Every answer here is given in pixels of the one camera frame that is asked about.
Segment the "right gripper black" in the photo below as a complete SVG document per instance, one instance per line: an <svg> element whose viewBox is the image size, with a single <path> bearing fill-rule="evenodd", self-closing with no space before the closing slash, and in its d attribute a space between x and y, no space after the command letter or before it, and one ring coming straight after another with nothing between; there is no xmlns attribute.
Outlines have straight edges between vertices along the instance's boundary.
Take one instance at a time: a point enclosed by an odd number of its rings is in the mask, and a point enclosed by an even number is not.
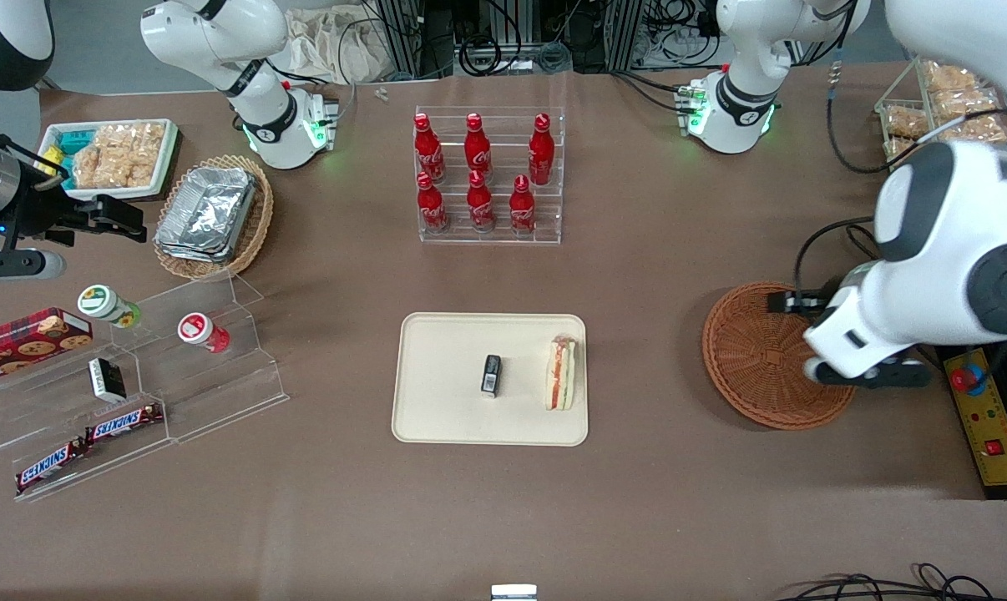
<svg viewBox="0 0 1007 601"><path fill-rule="evenodd" d="M90 230L94 210L94 232L119 235L133 242L146 242L144 213L137 206L113 197L80 200L64 190L19 190L11 198L15 240L44 240L57 245L76 243L76 232Z"/></svg>

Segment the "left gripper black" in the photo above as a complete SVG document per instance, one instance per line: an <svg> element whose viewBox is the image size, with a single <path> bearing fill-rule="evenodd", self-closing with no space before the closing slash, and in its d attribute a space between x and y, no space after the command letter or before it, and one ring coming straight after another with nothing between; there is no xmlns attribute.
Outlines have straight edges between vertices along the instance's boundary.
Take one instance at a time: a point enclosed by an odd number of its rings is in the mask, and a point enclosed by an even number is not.
<svg viewBox="0 0 1007 601"><path fill-rule="evenodd" d="M821 315L834 296L832 290L775 290L767 293L767 312L783 315Z"/></svg>

